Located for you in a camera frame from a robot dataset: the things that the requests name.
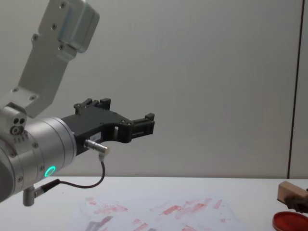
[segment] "label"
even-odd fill
[[[101,138],[102,138],[102,133],[99,132],[99,133],[97,133],[97,134],[91,136],[91,137],[90,137],[90,140],[91,140],[91,141],[98,141],[98,140],[100,140]]]

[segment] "wooden block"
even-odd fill
[[[278,198],[277,200],[285,204],[285,198],[308,198],[308,192],[290,182],[284,181],[278,187]]]

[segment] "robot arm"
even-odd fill
[[[50,0],[18,86],[0,100],[0,202],[24,191],[24,205],[31,206],[60,181],[37,190],[34,183],[77,155],[93,149],[102,162],[109,151],[102,142],[128,143],[153,133],[154,114],[129,120],[110,111],[110,99],[77,103],[75,114],[63,119],[26,123],[52,103],[68,62],[87,50],[98,21],[84,0]]]

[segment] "white wall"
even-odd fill
[[[101,14],[54,104],[112,99],[154,135],[106,143],[109,175],[286,177],[301,0],[90,0]],[[47,0],[0,2],[0,92],[17,83]],[[99,175],[94,152],[64,175]]]
[[[291,178],[308,177],[308,6],[304,8],[290,166]]]

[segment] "red ink pad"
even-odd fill
[[[308,231],[308,218],[294,212],[276,213],[273,226],[277,231]]]

